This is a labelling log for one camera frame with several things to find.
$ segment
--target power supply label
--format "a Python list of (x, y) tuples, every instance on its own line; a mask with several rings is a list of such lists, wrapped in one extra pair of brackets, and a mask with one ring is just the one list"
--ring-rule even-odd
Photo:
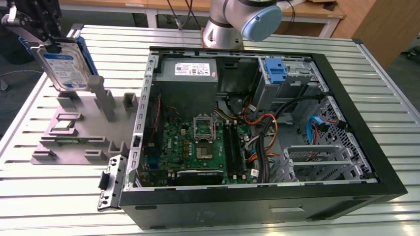
[(174, 75), (209, 76), (210, 64), (208, 63), (177, 63), (174, 65)]
[(70, 55), (44, 54), (46, 63), (60, 84), (68, 88), (85, 88), (82, 75), (77, 70), (77, 62)]

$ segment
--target hard drive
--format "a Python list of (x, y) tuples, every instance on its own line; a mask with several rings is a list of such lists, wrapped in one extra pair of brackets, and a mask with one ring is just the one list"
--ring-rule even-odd
[(97, 70), (81, 37), (56, 40), (61, 53), (46, 51), (44, 45), (30, 47), (30, 51), (58, 91), (89, 91), (86, 82)]

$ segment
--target ram slot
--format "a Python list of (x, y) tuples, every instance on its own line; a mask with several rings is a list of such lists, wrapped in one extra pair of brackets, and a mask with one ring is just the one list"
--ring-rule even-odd
[(233, 155), (232, 155), (232, 145), (230, 145), (230, 129), (229, 125), (222, 125), (222, 142), (224, 142), (224, 154), (225, 154), (225, 164), (226, 164), (226, 172), (228, 176), (234, 174), (234, 163), (233, 163)]
[(244, 162), (241, 156), (241, 148), (240, 148), (240, 140), (236, 125), (229, 126), (229, 135), (230, 135), (230, 148), (232, 148), (232, 156), (233, 156), (233, 163), (234, 163), (234, 170), (236, 174), (241, 175), (244, 173)]

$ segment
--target green circuit board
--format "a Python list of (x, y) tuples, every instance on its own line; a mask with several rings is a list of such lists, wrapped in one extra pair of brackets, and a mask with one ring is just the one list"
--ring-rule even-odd
[[(241, 138), (248, 135), (248, 127), (237, 125), (237, 134)], [(206, 134), (213, 130), (208, 130), (208, 126), (197, 125), (197, 133)], [(220, 170), (224, 171), (222, 184), (250, 183), (252, 178), (245, 168), (245, 160), (242, 162), (246, 175), (237, 176), (236, 179), (226, 175), (226, 161), (222, 139), (222, 123), (214, 123), (214, 140), (212, 143), (196, 142), (193, 140), (193, 122), (170, 122), (165, 123), (162, 152), (156, 169), (150, 170), (153, 186), (165, 186), (168, 171), (178, 170)]]

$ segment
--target open computer tower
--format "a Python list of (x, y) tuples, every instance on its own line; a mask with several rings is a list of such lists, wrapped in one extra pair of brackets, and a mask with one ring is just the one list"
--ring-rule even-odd
[(150, 48), (101, 185), (98, 210), (142, 229), (334, 219), (406, 193), (324, 55), (184, 48)]

